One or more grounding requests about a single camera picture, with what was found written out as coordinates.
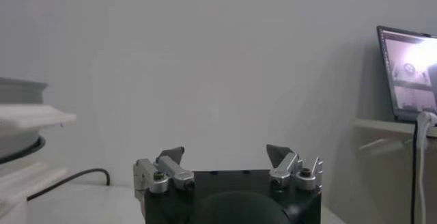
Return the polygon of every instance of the white desk surface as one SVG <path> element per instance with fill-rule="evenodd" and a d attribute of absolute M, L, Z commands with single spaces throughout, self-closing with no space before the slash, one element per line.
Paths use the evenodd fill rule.
<path fill-rule="evenodd" d="M 29 202 L 29 224 L 142 224 L 128 187 L 65 184 Z M 322 224 L 345 224 L 322 206 Z"/>

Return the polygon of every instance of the laptop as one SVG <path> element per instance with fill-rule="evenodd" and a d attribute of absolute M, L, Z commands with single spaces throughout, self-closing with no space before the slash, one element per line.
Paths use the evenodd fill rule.
<path fill-rule="evenodd" d="M 395 119 L 437 113 L 437 38 L 384 26 L 377 31 Z"/>

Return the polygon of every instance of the bolt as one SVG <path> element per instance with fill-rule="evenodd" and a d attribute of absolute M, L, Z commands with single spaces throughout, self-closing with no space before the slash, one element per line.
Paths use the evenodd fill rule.
<path fill-rule="evenodd" d="M 270 181 L 270 186 L 271 186 L 274 190 L 279 190 L 279 189 L 281 189 L 281 183 L 279 183 L 279 181 L 277 181 L 277 180 L 272 180 L 272 181 Z"/>
<path fill-rule="evenodd" d="M 185 182 L 184 189 L 187 191 L 193 191 L 195 187 L 195 184 L 192 180 Z"/>
<path fill-rule="evenodd" d="M 302 176 L 304 178 L 311 177 L 311 170 L 308 168 L 304 168 L 304 169 L 300 170 L 300 176 Z"/>
<path fill-rule="evenodd" d="M 164 179 L 164 173 L 161 171 L 155 171 L 153 173 L 153 180 L 157 181 L 157 180 L 162 180 Z"/>

